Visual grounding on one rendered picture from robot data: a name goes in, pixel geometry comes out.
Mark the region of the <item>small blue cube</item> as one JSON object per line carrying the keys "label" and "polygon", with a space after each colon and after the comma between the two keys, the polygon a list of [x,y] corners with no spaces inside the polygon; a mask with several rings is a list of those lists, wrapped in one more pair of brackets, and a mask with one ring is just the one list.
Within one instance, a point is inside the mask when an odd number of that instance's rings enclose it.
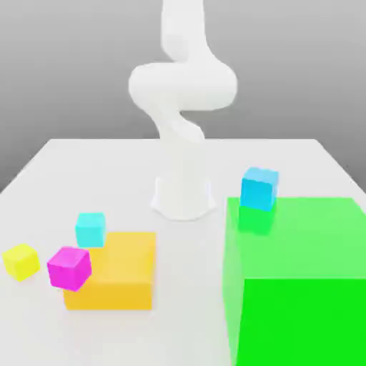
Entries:
{"label": "small blue cube", "polygon": [[242,178],[240,205],[269,212],[277,197],[279,172],[250,167]]}

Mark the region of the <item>small cyan cube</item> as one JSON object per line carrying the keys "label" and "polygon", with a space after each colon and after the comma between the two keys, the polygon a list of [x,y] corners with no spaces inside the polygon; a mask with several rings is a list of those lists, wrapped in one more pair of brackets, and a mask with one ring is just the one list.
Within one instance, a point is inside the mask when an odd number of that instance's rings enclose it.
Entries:
{"label": "small cyan cube", "polygon": [[103,247],[106,239],[106,218],[102,212],[82,212],[75,225],[76,243],[81,248]]}

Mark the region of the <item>small magenta cube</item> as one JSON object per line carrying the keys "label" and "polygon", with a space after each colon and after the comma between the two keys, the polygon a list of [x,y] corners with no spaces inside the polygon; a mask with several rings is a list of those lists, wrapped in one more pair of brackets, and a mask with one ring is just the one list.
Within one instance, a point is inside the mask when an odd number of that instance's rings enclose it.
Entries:
{"label": "small magenta cube", "polygon": [[62,247],[48,262],[51,286],[77,292],[92,274],[88,250]]}

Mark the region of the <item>small yellow cube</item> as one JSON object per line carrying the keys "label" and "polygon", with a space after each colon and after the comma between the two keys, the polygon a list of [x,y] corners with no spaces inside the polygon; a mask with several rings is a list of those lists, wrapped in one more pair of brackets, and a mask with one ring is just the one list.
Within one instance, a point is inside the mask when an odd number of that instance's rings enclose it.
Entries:
{"label": "small yellow cube", "polygon": [[37,251],[27,244],[18,244],[2,253],[6,272],[21,282],[40,270]]}

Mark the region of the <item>large orange box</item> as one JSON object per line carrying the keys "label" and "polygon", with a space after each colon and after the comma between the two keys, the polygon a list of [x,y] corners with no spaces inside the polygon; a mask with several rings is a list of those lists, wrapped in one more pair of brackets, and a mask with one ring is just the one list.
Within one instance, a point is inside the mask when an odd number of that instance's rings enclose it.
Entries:
{"label": "large orange box", "polygon": [[109,232],[105,245],[89,253],[91,276],[78,291],[64,291],[68,310],[152,308],[155,233]]}

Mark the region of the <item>large green box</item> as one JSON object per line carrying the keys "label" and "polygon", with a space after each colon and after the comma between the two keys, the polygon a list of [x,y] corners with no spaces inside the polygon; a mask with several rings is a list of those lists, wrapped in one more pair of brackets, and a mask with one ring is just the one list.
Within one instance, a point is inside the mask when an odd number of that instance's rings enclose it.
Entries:
{"label": "large green box", "polygon": [[366,366],[366,213],[347,197],[227,200],[232,366]]}

